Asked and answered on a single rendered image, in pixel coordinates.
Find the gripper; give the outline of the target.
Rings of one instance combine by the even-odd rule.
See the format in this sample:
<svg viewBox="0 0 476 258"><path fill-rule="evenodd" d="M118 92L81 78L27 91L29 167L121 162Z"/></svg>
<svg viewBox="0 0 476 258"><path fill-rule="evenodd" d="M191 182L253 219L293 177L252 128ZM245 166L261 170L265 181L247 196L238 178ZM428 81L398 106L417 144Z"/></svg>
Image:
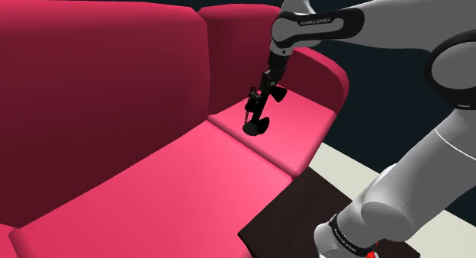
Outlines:
<svg viewBox="0 0 476 258"><path fill-rule="evenodd" d="M261 81L259 90L261 91L261 95L269 95L269 89L277 85L277 82L271 76L271 70L268 69L262 73ZM245 105L245 119L244 123L247 124L249 122L249 114L253 113L254 115L251 118L251 122L257 124L262 116L263 109L266 105L267 100L261 99L261 95L258 93L258 89L256 87L251 87L247 103Z"/></svg>

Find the black cone-shaped object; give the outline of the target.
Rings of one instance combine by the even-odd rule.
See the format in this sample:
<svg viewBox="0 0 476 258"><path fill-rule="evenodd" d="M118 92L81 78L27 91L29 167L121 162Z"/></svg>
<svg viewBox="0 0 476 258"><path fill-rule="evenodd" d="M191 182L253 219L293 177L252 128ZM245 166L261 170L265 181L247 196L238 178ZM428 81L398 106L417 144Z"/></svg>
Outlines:
<svg viewBox="0 0 476 258"><path fill-rule="evenodd" d="M281 102L287 94L287 89L281 86L274 85L269 89L269 94L277 102Z"/></svg>
<svg viewBox="0 0 476 258"><path fill-rule="evenodd" d="M249 136L264 134L269 127L270 119L268 117L256 122L249 121L243 125L243 131Z"/></svg>

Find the pink sofa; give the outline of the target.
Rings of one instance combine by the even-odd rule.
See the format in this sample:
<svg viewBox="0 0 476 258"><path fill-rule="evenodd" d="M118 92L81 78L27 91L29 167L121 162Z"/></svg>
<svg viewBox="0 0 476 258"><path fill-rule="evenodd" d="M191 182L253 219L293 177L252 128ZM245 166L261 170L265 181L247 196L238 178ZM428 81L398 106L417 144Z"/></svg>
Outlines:
<svg viewBox="0 0 476 258"><path fill-rule="evenodd" d="M0 0L0 258L251 258L349 91L297 48L243 133L278 8Z"/></svg>

